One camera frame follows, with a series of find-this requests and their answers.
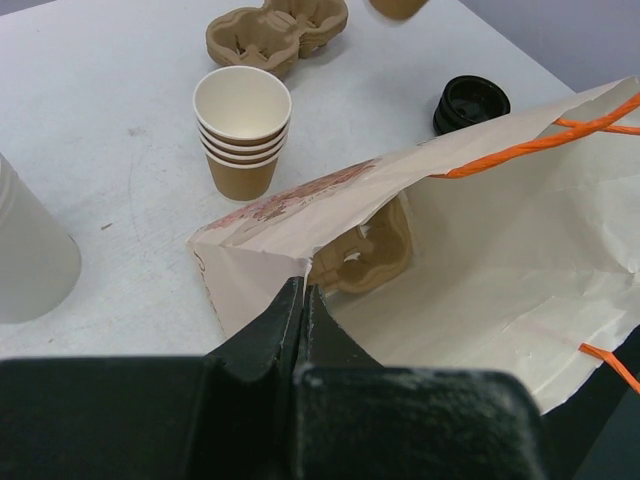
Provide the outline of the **white cylindrical straw holder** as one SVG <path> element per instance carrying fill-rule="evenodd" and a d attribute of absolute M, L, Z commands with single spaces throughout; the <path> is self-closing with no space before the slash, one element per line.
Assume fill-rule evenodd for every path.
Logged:
<path fill-rule="evenodd" d="M 1 159 L 1 322 L 31 321 L 60 305 L 79 279 L 74 239 Z"/>

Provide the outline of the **single brown paper cup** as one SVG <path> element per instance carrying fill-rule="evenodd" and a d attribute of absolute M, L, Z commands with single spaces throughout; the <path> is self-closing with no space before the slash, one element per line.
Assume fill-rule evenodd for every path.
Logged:
<path fill-rule="evenodd" d="M 404 22 L 414 17 L 428 0 L 370 0 L 371 7 L 384 18 Z"/>

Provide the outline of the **printed paper takeout bag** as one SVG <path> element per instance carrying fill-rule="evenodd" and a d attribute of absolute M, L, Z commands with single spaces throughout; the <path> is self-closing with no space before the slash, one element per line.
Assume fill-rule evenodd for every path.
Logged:
<path fill-rule="evenodd" d="M 506 371 L 549 411 L 639 328 L 639 81 L 449 133 L 249 204 L 189 249 L 227 336 L 397 197 L 413 255 L 334 319 L 385 365 Z"/>

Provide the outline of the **brown cardboard cup carrier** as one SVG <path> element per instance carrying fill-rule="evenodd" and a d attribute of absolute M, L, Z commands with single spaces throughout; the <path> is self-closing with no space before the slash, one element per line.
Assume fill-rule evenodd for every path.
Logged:
<path fill-rule="evenodd" d="M 348 14 L 342 0 L 265 1 L 238 8 L 208 25 L 207 53 L 220 66 L 251 66 L 281 78 L 340 34 Z"/>
<path fill-rule="evenodd" d="M 400 275 L 412 255 L 409 223 L 395 197 L 365 224 L 321 248 L 312 258 L 308 282 L 327 293 L 366 293 Z"/>

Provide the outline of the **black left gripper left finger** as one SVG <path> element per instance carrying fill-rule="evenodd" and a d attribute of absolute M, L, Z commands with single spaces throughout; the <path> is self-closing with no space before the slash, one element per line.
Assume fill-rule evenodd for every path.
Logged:
<path fill-rule="evenodd" d="M 285 479 L 304 283 L 203 356 L 1 364 L 5 479 Z"/>

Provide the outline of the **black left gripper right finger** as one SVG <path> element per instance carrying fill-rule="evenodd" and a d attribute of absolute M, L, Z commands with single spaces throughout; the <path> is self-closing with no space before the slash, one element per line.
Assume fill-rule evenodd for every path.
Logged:
<path fill-rule="evenodd" d="M 297 479 L 545 479 L 538 408 L 504 372 L 384 367 L 307 291 L 294 371 Z"/>

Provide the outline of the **stack of black lids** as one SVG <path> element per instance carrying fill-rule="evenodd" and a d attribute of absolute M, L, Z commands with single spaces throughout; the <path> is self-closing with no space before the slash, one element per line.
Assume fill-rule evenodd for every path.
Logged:
<path fill-rule="evenodd" d="M 495 83 L 474 75 L 451 79 L 433 114 L 437 135 L 451 133 L 511 112 L 505 92 Z"/>

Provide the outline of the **stack of brown paper cups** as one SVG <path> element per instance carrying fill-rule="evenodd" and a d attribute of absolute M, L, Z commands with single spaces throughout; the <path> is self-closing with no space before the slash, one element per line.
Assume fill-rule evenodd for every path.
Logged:
<path fill-rule="evenodd" d="M 285 84 L 255 67 L 222 67 L 199 81 L 192 104 L 218 191 L 234 201 L 262 196 L 287 139 L 292 98 Z"/>

